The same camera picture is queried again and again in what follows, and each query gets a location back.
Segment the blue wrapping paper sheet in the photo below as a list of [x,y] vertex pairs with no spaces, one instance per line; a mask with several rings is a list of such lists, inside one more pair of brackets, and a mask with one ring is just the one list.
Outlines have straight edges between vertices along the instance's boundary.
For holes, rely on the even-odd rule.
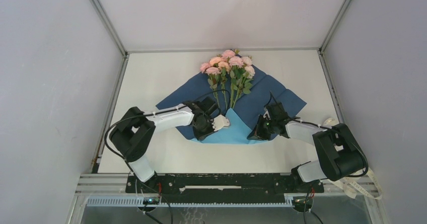
[[[272,103],[270,95],[281,102],[285,111],[290,116],[296,116],[305,106],[306,102],[293,91],[287,89],[274,77],[255,68],[255,76],[251,81],[253,85],[250,94],[243,95],[235,107],[229,109],[226,117],[231,126],[206,137],[202,143],[206,144],[256,144],[255,140],[248,140],[247,136],[256,126],[259,115],[264,114],[264,106]],[[205,93],[211,92],[207,75],[198,73],[190,78],[177,90],[161,100],[156,107],[165,109],[176,106],[182,102],[204,98]]]

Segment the pink flower bunch stem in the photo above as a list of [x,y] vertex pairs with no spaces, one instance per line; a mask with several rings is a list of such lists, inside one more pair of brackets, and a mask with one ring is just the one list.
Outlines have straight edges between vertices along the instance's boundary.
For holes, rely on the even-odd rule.
[[251,81],[253,80],[254,76],[255,76],[255,69],[254,66],[252,64],[252,57],[251,56],[242,56],[241,57],[243,59],[244,62],[244,70],[243,70],[243,75],[240,79],[240,83],[239,83],[239,93],[237,96],[237,101],[245,94],[249,94],[250,93],[250,89],[252,87],[252,83]]

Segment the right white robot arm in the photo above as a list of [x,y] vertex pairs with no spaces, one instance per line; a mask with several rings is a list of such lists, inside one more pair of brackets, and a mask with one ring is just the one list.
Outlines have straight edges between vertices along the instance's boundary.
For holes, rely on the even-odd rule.
[[344,177],[357,178],[369,170],[366,155],[343,123],[323,126],[291,117],[281,103],[266,105],[265,113],[258,117],[248,140],[269,140],[272,135],[297,139],[314,146],[317,160],[300,164],[292,169],[291,185],[303,192],[312,181],[337,181]]

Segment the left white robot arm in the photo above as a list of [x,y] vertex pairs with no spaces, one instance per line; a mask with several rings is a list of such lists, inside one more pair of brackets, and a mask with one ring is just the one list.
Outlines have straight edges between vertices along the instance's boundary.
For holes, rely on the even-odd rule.
[[107,129],[104,141],[138,178],[138,186],[145,192],[152,192],[158,182],[146,156],[150,141],[155,133],[179,126],[191,126],[194,138],[202,141],[229,127],[230,121],[210,97],[151,113],[132,107]]

